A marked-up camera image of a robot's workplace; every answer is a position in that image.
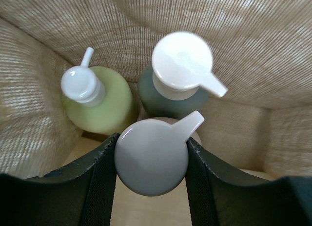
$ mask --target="bottle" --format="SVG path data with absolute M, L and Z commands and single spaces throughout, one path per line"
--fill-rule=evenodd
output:
M 211 92 L 222 97 L 227 88 L 211 72 L 213 57 L 195 34 L 175 32 L 155 46 L 152 66 L 138 81 L 138 93 L 152 117 L 181 119 L 202 108 Z
M 174 124 L 174 123 L 178 122 L 178 120 L 176 120 L 176 119 L 167 118 L 167 117 L 153 117 L 153 118 L 151 118 L 151 119 L 164 121 L 164 122 L 166 122 L 166 123 L 168 123 L 168 124 Z M 198 135 L 197 132 L 194 132 L 194 133 L 191 135 L 191 137 L 194 138 L 194 140 L 195 140 L 198 144 L 201 145 L 201 139 L 200 139 L 200 137 L 199 137 L 199 135 Z
M 128 83 L 118 72 L 102 66 L 88 67 L 93 51 L 87 48 L 81 65 L 68 69 L 62 76 L 67 115 L 88 132 L 122 133 L 137 121 L 137 105 Z
M 144 196 L 173 190 L 187 171 L 186 142 L 203 122 L 204 117 L 194 111 L 174 124 L 146 119 L 129 126 L 115 146 L 115 167 L 121 181 Z

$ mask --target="pump nozzle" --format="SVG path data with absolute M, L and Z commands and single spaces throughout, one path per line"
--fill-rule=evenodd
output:
M 218 98 L 223 97 L 224 94 L 228 91 L 224 84 L 221 83 L 213 73 L 210 73 L 206 77 L 203 77 L 200 86 L 211 92 Z
M 89 67 L 89 63 L 90 63 L 91 57 L 93 55 L 93 52 L 94 52 L 93 48 L 91 48 L 91 47 L 87 48 L 86 52 L 83 55 L 80 66 Z
M 88 47 L 82 58 L 81 65 L 69 68 L 61 80 L 63 93 L 68 98 L 85 106 L 95 106 L 105 96 L 103 83 L 89 68 L 93 52 L 93 48 Z

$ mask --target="pump spout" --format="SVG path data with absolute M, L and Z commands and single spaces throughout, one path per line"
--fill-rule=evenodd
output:
M 176 139 L 182 143 L 187 142 L 196 129 L 205 121 L 204 117 L 196 110 L 180 121 L 171 125 Z
M 209 72 L 202 78 L 202 82 L 199 84 L 202 88 L 206 89 L 215 96 L 221 98 L 228 91 L 227 87 L 212 73 Z
M 94 52 L 93 48 L 91 48 L 91 47 L 87 48 L 86 52 L 83 55 L 83 59 L 82 59 L 80 66 L 89 67 L 89 63 L 90 63 L 91 57 L 93 55 L 93 52 Z

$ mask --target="gray bottle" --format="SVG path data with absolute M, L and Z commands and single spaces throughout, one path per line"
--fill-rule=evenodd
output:
M 162 38 L 154 48 L 152 66 L 138 81 L 138 93 L 153 117 L 181 119 L 202 108 L 209 92 L 222 97 L 227 88 L 213 75 L 206 42 L 188 32 Z
M 194 111 L 173 124 L 147 119 L 130 125 L 115 147 L 121 181 L 135 193 L 159 196 L 177 187 L 189 163 L 186 142 L 204 122 Z

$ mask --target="bottle neck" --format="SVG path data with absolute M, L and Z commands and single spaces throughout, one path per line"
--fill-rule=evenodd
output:
M 175 90 L 160 81 L 160 79 L 153 72 L 153 84 L 155 89 L 160 95 L 163 97 L 173 100 L 173 101 L 181 101 L 190 98 L 193 96 L 199 89 L 199 87 L 192 88 L 189 90 Z
M 104 97 L 105 97 L 105 87 L 103 83 L 97 78 L 97 84 L 93 93 L 87 98 L 75 101 L 86 107 L 93 107 L 100 104 L 103 101 Z

